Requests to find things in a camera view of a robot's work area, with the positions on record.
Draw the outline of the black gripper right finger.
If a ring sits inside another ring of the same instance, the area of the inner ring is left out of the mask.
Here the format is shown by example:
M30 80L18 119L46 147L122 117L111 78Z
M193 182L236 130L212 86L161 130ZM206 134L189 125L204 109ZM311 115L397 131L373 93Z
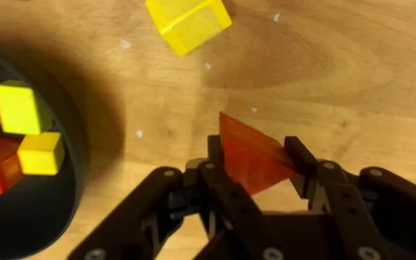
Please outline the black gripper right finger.
M379 166L352 174L316 158L295 135L284 137L282 150L297 170L297 195L330 219L343 258L416 260L416 183Z

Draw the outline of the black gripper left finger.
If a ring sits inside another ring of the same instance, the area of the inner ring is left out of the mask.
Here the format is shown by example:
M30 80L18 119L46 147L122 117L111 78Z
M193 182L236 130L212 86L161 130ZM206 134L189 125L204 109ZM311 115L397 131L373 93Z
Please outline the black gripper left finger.
M285 248L243 187L222 170L220 140L183 170L154 169L67 260L154 260L167 238L196 213L207 244L196 260L285 260Z

